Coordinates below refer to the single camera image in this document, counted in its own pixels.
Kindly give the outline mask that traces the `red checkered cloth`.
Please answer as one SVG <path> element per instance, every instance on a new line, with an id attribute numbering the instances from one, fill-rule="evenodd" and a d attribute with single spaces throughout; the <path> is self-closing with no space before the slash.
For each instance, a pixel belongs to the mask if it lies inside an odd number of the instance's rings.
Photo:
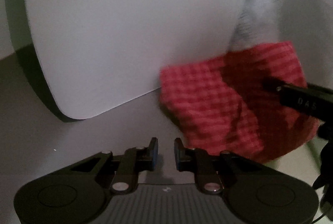
<path id="1" fill-rule="evenodd" d="M 277 95 L 262 88 L 266 77 L 307 85 L 291 42 L 261 43 L 162 68 L 160 102 L 188 147 L 211 155 L 231 151 L 267 163 L 310 141 L 319 122 L 282 106 Z"/>

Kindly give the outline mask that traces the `white rounded board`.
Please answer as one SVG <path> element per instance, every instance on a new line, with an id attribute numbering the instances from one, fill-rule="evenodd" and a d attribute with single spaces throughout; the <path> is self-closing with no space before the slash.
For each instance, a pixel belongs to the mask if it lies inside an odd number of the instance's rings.
<path id="1" fill-rule="evenodd" d="M 25 0 L 60 111 L 89 119 L 159 87 L 170 64 L 224 53 L 245 0 Z"/>

